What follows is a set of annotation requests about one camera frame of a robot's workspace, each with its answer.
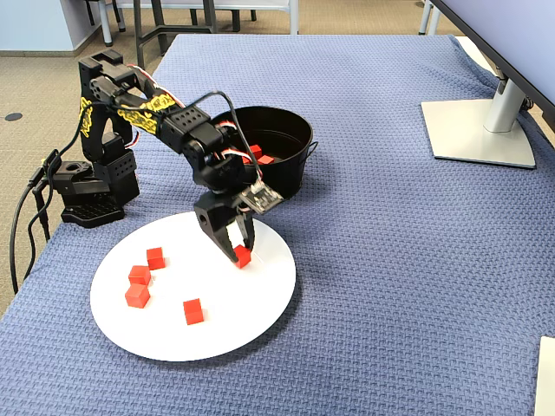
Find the yellow sticker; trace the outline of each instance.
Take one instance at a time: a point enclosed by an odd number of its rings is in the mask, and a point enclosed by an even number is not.
[[[156,95],[149,102],[140,105],[140,108],[147,108],[152,111],[164,110],[175,104],[175,101],[169,94]],[[137,110],[118,110],[118,115],[123,117],[125,121],[130,122],[134,126],[142,128],[150,134],[156,134],[158,121],[153,119],[150,113],[142,113]]]
[[[91,101],[87,100],[85,97],[81,97],[81,111],[79,112],[79,120],[81,119],[81,114],[83,113],[83,109],[91,104]],[[93,126],[93,121],[91,118],[91,114],[93,113],[93,108],[89,107],[87,109],[87,113],[85,117],[83,117],[83,123],[81,124],[81,133],[88,137],[88,132],[90,132],[90,128]]]

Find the black robotic arm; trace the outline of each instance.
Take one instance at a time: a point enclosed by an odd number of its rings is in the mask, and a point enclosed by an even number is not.
[[[214,126],[208,114],[195,105],[183,106],[141,68],[125,65],[113,50],[82,60],[79,69],[80,135],[90,163],[62,162],[56,169],[53,185],[65,204],[63,221],[93,228],[124,217],[123,205],[139,195],[135,159],[128,148],[134,140],[133,125],[183,154],[194,182],[210,190],[194,205],[203,232],[236,263],[226,227],[237,220],[244,245],[251,250],[252,211],[264,213],[282,198],[262,182],[259,169],[245,170],[241,154],[258,167],[248,146],[245,153],[230,149],[233,134],[241,133],[246,144],[240,126]],[[146,98],[132,94],[134,88]],[[112,132],[104,133],[108,119]]]

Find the blue tablecloth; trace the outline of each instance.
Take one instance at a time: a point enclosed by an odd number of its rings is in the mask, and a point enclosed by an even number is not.
[[[555,335],[555,152],[523,114],[536,170],[434,159],[421,101],[495,88],[454,38],[178,36],[155,78],[185,102],[218,88],[314,127],[302,190],[263,218],[296,260],[291,304],[206,361],[142,359],[102,334],[101,260],[204,191],[142,134],[126,218],[61,225],[3,317],[1,414],[532,414],[539,338]]]

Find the red cube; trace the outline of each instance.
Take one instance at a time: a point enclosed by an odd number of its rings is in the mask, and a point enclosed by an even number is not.
[[[183,302],[183,309],[185,310],[187,325],[193,325],[205,320],[205,317],[202,315],[202,308],[200,307],[200,299]]]
[[[256,160],[258,160],[258,158],[262,157],[262,149],[260,148],[259,145],[252,145],[251,146],[251,152],[252,154],[254,154],[254,157]]]
[[[148,293],[148,288],[144,284],[131,283],[125,298],[127,305],[142,309],[150,299],[150,293]]]
[[[133,266],[129,273],[129,282],[148,286],[150,282],[150,269],[148,266]]]
[[[251,251],[242,245],[238,245],[233,249],[235,251],[235,256],[237,256],[238,261],[235,263],[237,267],[243,269],[248,263],[251,262]]]
[[[166,267],[164,255],[162,254],[162,248],[158,247],[156,249],[147,250],[147,262],[150,270],[163,269]]]
[[[271,162],[273,162],[275,159],[272,158],[272,156],[268,156],[267,154],[265,154],[264,156],[262,156],[260,159],[258,159],[258,163],[260,165],[269,165]]]

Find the gray carpet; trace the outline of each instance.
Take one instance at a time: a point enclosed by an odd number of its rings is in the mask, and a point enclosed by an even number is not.
[[[421,2],[413,0],[301,0],[301,34],[404,34],[418,32]],[[134,27],[131,10],[124,11],[127,32],[119,33],[112,21],[114,49],[127,62],[135,61]],[[145,29],[153,26],[152,13],[143,10]],[[166,10],[167,23],[190,23],[188,10]],[[231,13],[218,12],[219,28],[231,32]],[[242,13],[242,34],[288,34],[289,16],[278,11],[259,11],[258,20],[251,22],[248,12]],[[461,33],[445,18],[441,19],[438,34]],[[86,55],[104,49],[97,36],[75,58],[61,57],[0,57],[0,115],[23,113],[19,121],[0,120],[0,177],[7,185],[0,200],[0,314],[13,298],[10,282],[8,242],[13,211],[29,176],[54,148],[62,148],[75,132],[79,109],[79,78],[77,62]],[[145,47],[147,70],[153,72],[160,63],[156,41]],[[539,111],[532,115],[538,119]],[[66,160],[82,160],[79,146],[75,146]],[[50,229],[60,222],[62,203],[55,197],[49,209]],[[20,282],[27,268],[30,249],[26,224],[35,212],[35,201],[29,198],[23,207],[17,230],[16,266]],[[35,228],[37,249],[44,247],[40,225]]]

